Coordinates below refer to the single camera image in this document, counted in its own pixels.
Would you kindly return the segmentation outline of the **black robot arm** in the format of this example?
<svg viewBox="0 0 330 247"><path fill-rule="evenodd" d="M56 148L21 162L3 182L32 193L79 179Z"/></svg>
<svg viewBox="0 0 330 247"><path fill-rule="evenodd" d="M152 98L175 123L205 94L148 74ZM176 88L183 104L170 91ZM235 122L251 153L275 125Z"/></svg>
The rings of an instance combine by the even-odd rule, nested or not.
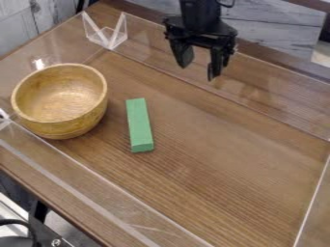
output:
<svg viewBox="0 0 330 247"><path fill-rule="evenodd" d="M195 59L194 47L210 51L207 80L222 74L237 52L238 30L222 20L222 8L231 8L221 0L179 0L180 14L164 20L164 38L168 40L175 62L183 69Z"/></svg>

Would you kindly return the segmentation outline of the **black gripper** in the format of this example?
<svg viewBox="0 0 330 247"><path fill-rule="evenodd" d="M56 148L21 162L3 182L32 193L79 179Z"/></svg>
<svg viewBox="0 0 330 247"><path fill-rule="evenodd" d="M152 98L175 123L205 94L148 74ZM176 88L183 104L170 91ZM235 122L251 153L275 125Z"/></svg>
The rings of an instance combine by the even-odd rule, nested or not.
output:
<svg viewBox="0 0 330 247"><path fill-rule="evenodd" d="M183 69L194 61L194 46L210 49L210 63L207 65L207 80L211 81L222 74L222 69L229 65L231 52L237 46L238 30L226 22L218 20L202 29L193 29L184 25L183 17L168 16L164 19L164 38L176 64Z"/></svg>

